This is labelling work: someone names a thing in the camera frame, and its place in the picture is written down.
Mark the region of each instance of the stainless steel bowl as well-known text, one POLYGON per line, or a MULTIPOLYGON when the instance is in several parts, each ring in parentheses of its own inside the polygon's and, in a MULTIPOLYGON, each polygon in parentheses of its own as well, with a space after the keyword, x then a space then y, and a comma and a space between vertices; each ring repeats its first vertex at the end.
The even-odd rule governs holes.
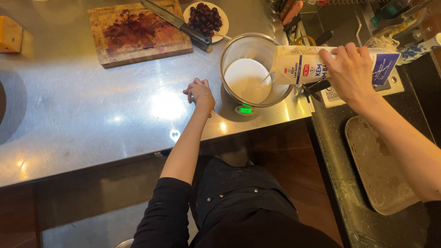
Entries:
POLYGON ((280 45, 268 35, 260 33, 245 33, 231 39, 224 47, 219 57, 219 73, 222 84, 228 94, 239 104, 248 104, 253 107, 270 107, 283 101, 294 88, 294 85, 277 85, 272 83, 269 96, 259 104, 241 99, 228 86, 224 78, 227 67, 238 59, 253 59, 261 63, 270 71, 273 65, 274 48, 280 45))

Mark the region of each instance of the wooden cutting board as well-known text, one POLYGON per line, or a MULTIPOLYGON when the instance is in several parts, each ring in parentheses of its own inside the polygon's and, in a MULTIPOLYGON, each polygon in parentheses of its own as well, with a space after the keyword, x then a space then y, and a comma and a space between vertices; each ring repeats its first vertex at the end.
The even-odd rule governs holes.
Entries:
MULTIPOLYGON (((178 0, 155 3, 183 19, 178 0)), ((98 60, 104 68, 193 52, 187 34, 140 3, 87 12, 98 60)))

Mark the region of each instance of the baking tray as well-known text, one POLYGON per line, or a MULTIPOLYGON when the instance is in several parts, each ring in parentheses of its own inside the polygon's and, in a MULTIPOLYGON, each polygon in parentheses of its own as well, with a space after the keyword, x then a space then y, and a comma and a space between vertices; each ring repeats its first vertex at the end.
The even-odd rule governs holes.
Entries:
POLYGON ((348 120, 345 135, 372 207, 396 213, 419 201, 380 134, 361 116, 348 120))

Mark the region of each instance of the stainless steel countertop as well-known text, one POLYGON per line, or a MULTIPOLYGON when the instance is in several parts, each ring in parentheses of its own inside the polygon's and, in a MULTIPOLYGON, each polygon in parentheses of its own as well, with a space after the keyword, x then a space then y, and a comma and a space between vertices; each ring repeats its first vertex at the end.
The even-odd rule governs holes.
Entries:
MULTIPOLYGON (((86 10, 134 2, 0 3, 0 15, 24 28, 22 52, 0 54, 7 97, 0 125, 0 187, 173 147, 194 110, 182 90, 195 77, 209 80, 216 99, 203 140, 311 116, 297 90, 252 116, 236 114, 237 104, 218 72, 225 40, 211 53, 194 46, 191 54, 103 69, 86 10)), ((272 1, 212 2, 228 16, 228 36, 259 32, 286 44, 272 1)))

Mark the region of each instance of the person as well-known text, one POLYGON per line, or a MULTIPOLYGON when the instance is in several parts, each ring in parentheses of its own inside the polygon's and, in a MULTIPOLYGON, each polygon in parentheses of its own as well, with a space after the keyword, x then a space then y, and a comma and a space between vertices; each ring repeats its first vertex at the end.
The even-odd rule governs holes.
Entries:
MULTIPOLYGON (((425 247, 441 244, 441 150, 397 113, 372 86, 372 61, 354 43, 321 50, 331 85, 382 135, 431 218, 425 247)), ((132 248, 187 247, 190 206, 199 232, 190 247, 340 247, 323 232, 299 222, 295 206, 263 167, 235 168, 199 156, 199 143, 215 101, 208 80, 183 91, 194 113, 162 170, 138 225, 132 248)))

